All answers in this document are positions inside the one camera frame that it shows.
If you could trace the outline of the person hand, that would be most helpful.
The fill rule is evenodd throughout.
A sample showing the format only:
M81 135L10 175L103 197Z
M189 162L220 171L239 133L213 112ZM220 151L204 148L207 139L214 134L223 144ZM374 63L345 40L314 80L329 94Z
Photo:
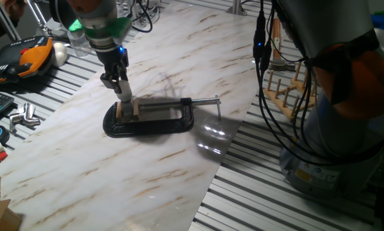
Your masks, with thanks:
M11 20L18 21L24 15L25 0L0 0L0 2Z

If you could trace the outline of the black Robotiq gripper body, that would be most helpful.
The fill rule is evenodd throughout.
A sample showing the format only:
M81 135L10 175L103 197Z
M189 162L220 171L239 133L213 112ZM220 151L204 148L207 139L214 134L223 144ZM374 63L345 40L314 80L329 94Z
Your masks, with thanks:
M98 59L104 65L106 73L118 72L118 65L129 66L128 50L118 46L110 51L96 51Z

